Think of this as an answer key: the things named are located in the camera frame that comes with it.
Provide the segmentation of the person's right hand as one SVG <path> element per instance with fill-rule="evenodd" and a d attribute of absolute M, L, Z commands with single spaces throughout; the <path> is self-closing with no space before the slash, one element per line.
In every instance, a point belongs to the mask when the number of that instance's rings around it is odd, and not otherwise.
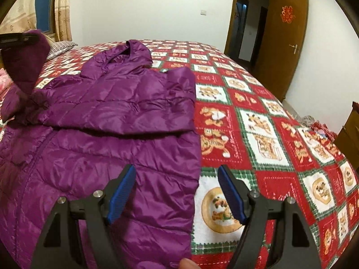
<path fill-rule="evenodd" d="M 201 268 L 194 261 L 192 261 L 188 258 L 183 258 L 179 262 L 178 269 L 201 269 Z"/>

